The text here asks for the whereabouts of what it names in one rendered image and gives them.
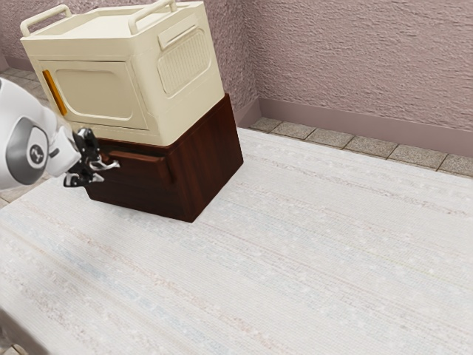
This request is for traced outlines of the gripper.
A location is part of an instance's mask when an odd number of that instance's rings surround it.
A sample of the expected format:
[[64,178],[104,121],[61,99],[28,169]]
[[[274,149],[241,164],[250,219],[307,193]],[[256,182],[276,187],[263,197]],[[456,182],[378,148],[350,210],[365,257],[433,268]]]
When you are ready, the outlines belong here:
[[94,172],[102,172],[120,168],[117,160],[104,163],[100,157],[98,140],[90,128],[81,128],[73,132],[75,145],[81,154],[79,161],[73,166],[76,172],[88,172],[91,175],[80,175],[67,172],[64,178],[64,187],[83,187],[91,183],[102,183],[104,178]]

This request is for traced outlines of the cream box with lid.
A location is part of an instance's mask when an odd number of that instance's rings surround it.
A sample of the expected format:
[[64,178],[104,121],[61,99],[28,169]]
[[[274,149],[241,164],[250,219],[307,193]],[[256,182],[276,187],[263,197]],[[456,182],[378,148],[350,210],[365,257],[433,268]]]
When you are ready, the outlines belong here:
[[225,95],[201,1],[60,4],[20,28],[52,109],[99,138],[171,145]]

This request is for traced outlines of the dark wooden cabinet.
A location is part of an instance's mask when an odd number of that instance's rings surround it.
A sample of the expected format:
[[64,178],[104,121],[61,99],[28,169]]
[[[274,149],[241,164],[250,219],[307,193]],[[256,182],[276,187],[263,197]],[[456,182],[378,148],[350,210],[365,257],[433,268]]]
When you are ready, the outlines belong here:
[[193,222],[243,164],[234,114],[225,95],[173,144],[101,138],[101,157],[119,167],[86,187],[90,199]]

